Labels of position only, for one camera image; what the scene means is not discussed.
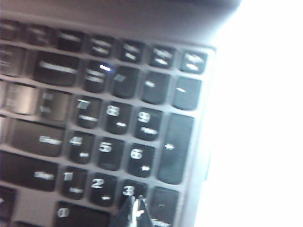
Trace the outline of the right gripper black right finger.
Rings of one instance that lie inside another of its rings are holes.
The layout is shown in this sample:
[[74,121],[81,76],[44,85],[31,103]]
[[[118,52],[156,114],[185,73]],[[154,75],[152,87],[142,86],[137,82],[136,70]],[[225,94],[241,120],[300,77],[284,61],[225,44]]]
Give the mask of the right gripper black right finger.
[[140,195],[136,201],[137,201],[136,226],[152,227],[152,221],[145,204],[145,198],[142,195]]

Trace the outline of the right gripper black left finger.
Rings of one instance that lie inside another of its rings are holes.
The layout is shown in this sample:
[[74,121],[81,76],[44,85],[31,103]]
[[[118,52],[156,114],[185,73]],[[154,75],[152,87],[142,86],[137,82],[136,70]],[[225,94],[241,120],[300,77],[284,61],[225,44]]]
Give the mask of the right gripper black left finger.
[[111,227],[130,227],[132,224],[132,212],[134,205],[134,197],[129,196],[124,202],[117,215],[112,220]]

